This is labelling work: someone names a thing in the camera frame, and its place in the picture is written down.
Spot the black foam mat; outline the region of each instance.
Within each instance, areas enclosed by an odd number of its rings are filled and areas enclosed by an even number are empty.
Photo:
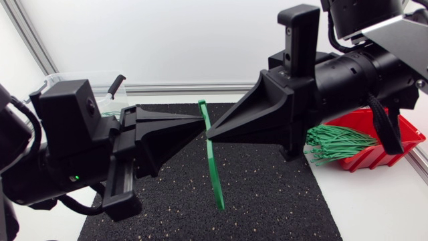
[[[214,123],[231,104],[208,104]],[[197,104],[144,109],[200,115]],[[342,240],[306,162],[285,162],[277,145],[214,143],[225,210],[211,189],[205,135],[136,181],[140,215],[112,222],[88,216],[79,240]],[[97,195],[94,205],[101,202]]]

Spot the black strap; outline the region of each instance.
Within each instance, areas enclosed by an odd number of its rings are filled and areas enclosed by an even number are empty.
[[[399,127],[399,108],[389,108],[389,116],[387,116],[382,104],[371,93],[367,96],[367,103],[373,111],[374,129],[385,152],[388,155],[404,153]]]
[[[101,183],[95,183],[94,185],[90,186],[94,191],[96,191],[98,194],[101,195],[101,198],[104,198],[104,193],[106,192],[106,187],[102,185]]]
[[[70,208],[79,214],[95,216],[104,212],[101,205],[96,208],[86,207],[68,195],[61,195],[58,197],[58,200],[60,200],[67,208]]]

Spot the red plastic container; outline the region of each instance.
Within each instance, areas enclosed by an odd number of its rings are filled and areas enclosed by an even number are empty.
[[[360,109],[344,115],[340,118],[327,122],[326,125],[336,125],[349,127],[361,131],[376,138],[379,138],[373,127],[373,113],[371,109]],[[405,156],[418,143],[426,138],[404,117],[399,116],[399,126],[401,130],[401,141],[403,142],[404,153],[399,155],[387,155],[382,145],[367,147],[353,157],[339,160],[343,169],[354,172],[357,169],[369,167],[374,169],[379,165],[393,166],[401,157]]]

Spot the black cable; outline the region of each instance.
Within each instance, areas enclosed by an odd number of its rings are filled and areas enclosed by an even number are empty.
[[[371,93],[367,94],[367,104],[373,112],[373,126],[376,130],[379,139],[381,140],[383,149],[388,155],[396,155],[404,152],[403,144],[401,143],[401,134],[399,128],[398,108],[391,108],[389,116],[387,116],[382,104]]]
[[[101,197],[104,197],[104,193],[106,192],[106,187],[102,185],[101,183],[97,183],[90,186],[94,191],[96,191],[98,194],[101,195]]]
[[[364,47],[365,45],[369,44],[369,42],[366,42],[364,44],[360,44],[357,46],[354,46],[352,48],[348,48],[345,46],[340,45],[340,43],[336,40],[336,36],[334,35],[334,22],[331,12],[328,12],[328,41],[330,42],[331,46],[333,48],[337,49],[338,51],[342,53],[349,53],[351,51],[357,50],[361,47]]]
[[[95,216],[104,212],[101,205],[96,208],[86,207],[68,195],[59,196],[58,200],[60,200],[67,208],[70,208],[79,214]]]
[[[413,0],[413,1],[423,5],[426,9],[428,9],[428,0]]]
[[[33,125],[33,128],[34,128],[34,142],[33,142],[33,145],[31,146],[31,148],[29,150],[29,153],[26,154],[23,157],[23,159],[31,158],[31,157],[37,155],[37,152],[39,151],[39,148],[40,148],[40,143],[41,143],[41,127],[40,127],[39,120],[16,97],[11,96],[11,98],[12,98],[11,103],[29,119],[29,121],[31,122],[31,124]]]

